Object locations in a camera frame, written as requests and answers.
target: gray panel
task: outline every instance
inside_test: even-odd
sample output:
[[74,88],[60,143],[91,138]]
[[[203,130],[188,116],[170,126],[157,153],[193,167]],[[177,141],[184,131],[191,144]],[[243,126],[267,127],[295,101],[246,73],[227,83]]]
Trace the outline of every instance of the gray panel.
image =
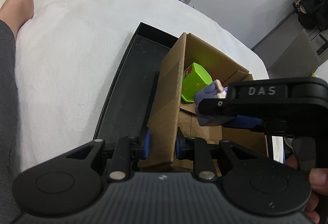
[[309,77],[319,67],[319,57],[302,30],[268,70],[271,79]]
[[[268,69],[282,55],[302,29],[303,27],[298,22],[297,14],[294,13],[260,42],[254,49],[254,52],[263,60],[265,67]],[[306,30],[308,36],[314,31],[315,29]]]
[[15,224],[311,224],[301,213],[285,217],[252,216],[233,207],[216,185],[190,173],[136,173],[113,183],[87,210],[60,219],[25,214]]

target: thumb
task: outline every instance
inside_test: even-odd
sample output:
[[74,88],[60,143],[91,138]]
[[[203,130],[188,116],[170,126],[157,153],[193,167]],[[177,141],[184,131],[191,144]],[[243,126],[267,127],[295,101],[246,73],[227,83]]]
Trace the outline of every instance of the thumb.
[[312,189],[322,195],[328,195],[328,168],[313,168],[309,181]]

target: finger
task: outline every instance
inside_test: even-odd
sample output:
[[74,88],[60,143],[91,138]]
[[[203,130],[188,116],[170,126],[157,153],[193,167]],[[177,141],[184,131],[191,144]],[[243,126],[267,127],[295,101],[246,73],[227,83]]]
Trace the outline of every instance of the finger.
[[295,155],[291,155],[286,161],[285,165],[297,169],[298,162]]
[[328,168],[313,168],[310,171],[309,181],[312,190],[322,195],[328,195]]
[[311,219],[315,224],[319,223],[320,216],[317,212],[311,211],[311,212],[304,212],[304,214]]
[[314,211],[318,203],[319,203],[319,196],[315,192],[312,192],[308,202],[306,203],[304,211],[305,212]]

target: bed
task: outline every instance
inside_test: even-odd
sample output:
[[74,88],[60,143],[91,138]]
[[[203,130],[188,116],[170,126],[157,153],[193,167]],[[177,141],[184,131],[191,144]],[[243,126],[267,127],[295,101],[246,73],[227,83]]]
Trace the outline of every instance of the bed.
[[[176,37],[193,33],[253,74],[262,60],[228,31],[178,0],[34,0],[19,31],[20,170],[92,140],[107,92],[140,22]],[[282,161],[282,139],[274,139]]]

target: green container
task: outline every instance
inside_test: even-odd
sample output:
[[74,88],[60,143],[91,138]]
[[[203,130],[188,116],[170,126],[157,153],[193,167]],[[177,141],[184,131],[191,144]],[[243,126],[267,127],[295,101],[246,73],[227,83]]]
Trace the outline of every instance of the green container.
[[207,71],[197,63],[192,63],[183,72],[181,97],[185,102],[193,103],[194,95],[212,83],[212,78]]

